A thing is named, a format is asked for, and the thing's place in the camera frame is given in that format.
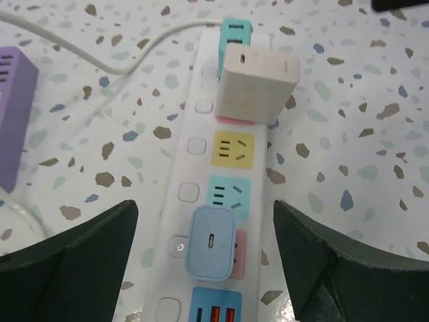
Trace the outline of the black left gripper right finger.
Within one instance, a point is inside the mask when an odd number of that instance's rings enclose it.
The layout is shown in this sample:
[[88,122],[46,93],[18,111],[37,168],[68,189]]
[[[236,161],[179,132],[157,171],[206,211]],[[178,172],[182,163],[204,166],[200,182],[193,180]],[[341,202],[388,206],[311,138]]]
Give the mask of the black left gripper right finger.
[[273,224],[298,321],[427,321],[428,263],[333,230],[285,201]]

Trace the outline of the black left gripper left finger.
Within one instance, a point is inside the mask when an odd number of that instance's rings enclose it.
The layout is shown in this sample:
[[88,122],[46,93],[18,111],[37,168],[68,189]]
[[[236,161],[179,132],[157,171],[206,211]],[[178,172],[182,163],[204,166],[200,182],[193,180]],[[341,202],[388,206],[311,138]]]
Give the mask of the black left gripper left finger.
[[1,256],[2,321],[112,321],[138,208],[123,201],[100,215]]

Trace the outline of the light blue plug adapter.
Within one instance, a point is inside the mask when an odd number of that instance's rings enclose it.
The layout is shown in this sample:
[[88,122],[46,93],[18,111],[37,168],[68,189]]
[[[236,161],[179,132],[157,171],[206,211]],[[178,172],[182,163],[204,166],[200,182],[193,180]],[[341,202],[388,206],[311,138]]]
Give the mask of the light blue plug adapter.
[[185,256],[189,276],[208,282],[222,282],[233,270],[236,219],[228,208],[201,205],[192,213]]

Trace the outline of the white multicolour power strip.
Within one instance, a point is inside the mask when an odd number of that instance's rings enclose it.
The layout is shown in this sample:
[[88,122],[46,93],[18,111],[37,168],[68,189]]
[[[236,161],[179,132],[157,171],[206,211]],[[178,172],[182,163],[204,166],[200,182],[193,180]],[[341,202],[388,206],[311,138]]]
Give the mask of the white multicolour power strip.
[[[208,28],[200,37],[142,321],[258,319],[267,127],[215,114],[219,36]],[[190,220],[201,205],[235,215],[235,260],[222,282],[197,280],[185,270]]]

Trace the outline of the white charger block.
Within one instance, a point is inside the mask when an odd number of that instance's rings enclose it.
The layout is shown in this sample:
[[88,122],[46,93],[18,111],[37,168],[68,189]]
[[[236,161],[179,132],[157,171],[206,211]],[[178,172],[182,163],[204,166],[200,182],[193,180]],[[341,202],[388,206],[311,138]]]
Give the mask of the white charger block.
[[300,60],[261,46],[228,44],[215,114],[264,125],[273,124],[300,81]]

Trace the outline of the teal plug adapter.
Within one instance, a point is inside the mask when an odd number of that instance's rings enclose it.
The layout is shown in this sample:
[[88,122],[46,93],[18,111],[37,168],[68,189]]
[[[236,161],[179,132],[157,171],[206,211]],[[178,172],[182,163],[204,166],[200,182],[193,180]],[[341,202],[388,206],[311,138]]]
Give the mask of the teal plug adapter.
[[252,25],[248,19],[224,19],[221,24],[221,33],[218,46],[219,78],[223,72],[223,62],[227,44],[238,43],[251,45]]

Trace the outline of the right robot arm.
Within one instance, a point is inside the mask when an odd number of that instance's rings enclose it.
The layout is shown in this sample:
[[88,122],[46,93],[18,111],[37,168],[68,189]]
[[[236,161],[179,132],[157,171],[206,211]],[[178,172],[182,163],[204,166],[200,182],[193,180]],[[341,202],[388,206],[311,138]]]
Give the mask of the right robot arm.
[[378,13],[427,4],[428,0],[371,0],[371,8]]

